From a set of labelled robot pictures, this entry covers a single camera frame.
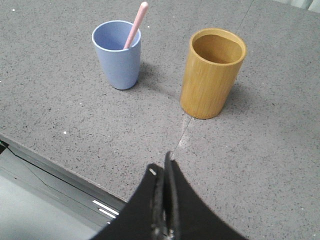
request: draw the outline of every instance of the wooden cup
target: wooden cup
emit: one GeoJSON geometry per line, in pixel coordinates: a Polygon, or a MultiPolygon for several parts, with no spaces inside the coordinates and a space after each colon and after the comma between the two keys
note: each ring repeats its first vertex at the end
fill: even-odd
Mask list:
{"type": "Polygon", "coordinates": [[[192,35],[180,104],[197,119],[211,119],[222,110],[247,54],[245,42],[232,32],[205,28],[192,35]]]}

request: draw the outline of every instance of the bamboo cup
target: bamboo cup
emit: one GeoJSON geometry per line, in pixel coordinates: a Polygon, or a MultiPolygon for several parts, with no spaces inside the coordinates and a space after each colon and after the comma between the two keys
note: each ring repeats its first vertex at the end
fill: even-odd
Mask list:
{"type": "Polygon", "coordinates": [[[197,119],[211,119],[222,110],[247,54],[245,42],[232,32],[205,28],[192,35],[180,104],[197,119]]]}

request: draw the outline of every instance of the blue cup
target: blue cup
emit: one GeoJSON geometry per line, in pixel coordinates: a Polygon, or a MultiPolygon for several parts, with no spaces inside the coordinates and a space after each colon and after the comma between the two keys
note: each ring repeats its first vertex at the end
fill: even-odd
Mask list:
{"type": "Polygon", "coordinates": [[[103,72],[116,89],[133,87],[140,69],[141,33],[136,33],[129,48],[123,49],[133,24],[128,21],[107,21],[97,26],[92,33],[103,72]]]}

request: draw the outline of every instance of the speckled stone surface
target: speckled stone surface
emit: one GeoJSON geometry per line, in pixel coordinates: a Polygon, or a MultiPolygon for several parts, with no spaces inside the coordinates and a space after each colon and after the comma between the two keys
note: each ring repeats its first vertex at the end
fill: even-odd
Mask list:
{"type": "Polygon", "coordinates": [[[140,1],[11,1],[0,9],[0,139],[128,200],[173,151],[186,178],[250,239],[320,239],[320,15],[269,0],[149,1],[136,86],[105,79],[91,42],[140,1]],[[248,55],[222,113],[179,97],[190,36],[225,28],[248,55]]]}

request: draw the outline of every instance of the cup rim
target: cup rim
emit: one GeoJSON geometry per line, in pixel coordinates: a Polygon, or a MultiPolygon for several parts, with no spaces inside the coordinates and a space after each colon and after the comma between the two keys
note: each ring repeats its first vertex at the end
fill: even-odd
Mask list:
{"type": "Polygon", "coordinates": [[[140,29],[138,29],[138,31],[137,31],[137,33],[136,33],[136,34],[138,34],[138,41],[136,41],[136,43],[135,43],[134,45],[132,45],[131,47],[126,48],[126,49],[120,49],[120,50],[106,49],[106,48],[103,48],[103,47],[99,46],[99,45],[96,43],[95,39],[94,39],[94,34],[95,34],[95,32],[97,31],[98,28],[100,28],[101,26],[103,26],[103,25],[105,25],[105,24],[110,24],[110,23],[115,23],[115,22],[117,22],[117,23],[126,23],[126,24],[130,24],[131,26],[134,25],[132,22],[124,21],[124,20],[112,20],[112,21],[106,21],[106,22],[104,22],[104,23],[101,23],[101,24],[100,24],[99,26],[97,26],[97,27],[93,30],[93,32],[92,32],[92,35],[91,35],[92,42],[93,42],[93,44],[94,44],[97,48],[99,48],[99,49],[101,49],[101,50],[104,50],[104,51],[107,51],[107,52],[113,52],[113,53],[115,53],[115,52],[125,52],[125,51],[129,51],[131,48],[134,48],[134,47],[140,42],[140,39],[141,39],[140,29]]]}
{"type": "Polygon", "coordinates": [[[239,37],[238,35],[234,34],[233,32],[230,32],[230,31],[222,29],[222,28],[212,28],[211,27],[211,28],[204,28],[204,29],[197,31],[190,38],[189,48],[193,52],[193,54],[198,56],[202,61],[204,61],[208,64],[211,64],[211,65],[217,65],[217,66],[231,66],[231,65],[238,64],[241,61],[243,61],[247,55],[247,46],[246,46],[246,43],[243,41],[243,39],[241,37],[239,37]],[[225,38],[237,43],[241,47],[242,53],[241,53],[241,56],[238,60],[233,61],[233,62],[229,62],[229,63],[218,63],[218,62],[209,61],[209,60],[203,58],[195,51],[195,49],[193,47],[193,43],[195,42],[195,40],[197,40],[203,36],[206,36],[206,35],[213,35],[213,32],[215,32],[216,35],[218,35],[218,36],[221,36],[221,35],[219,35],[219,33],[222,34],[223,36],[221,36],[221,37],[225,37],[225,38]]]}

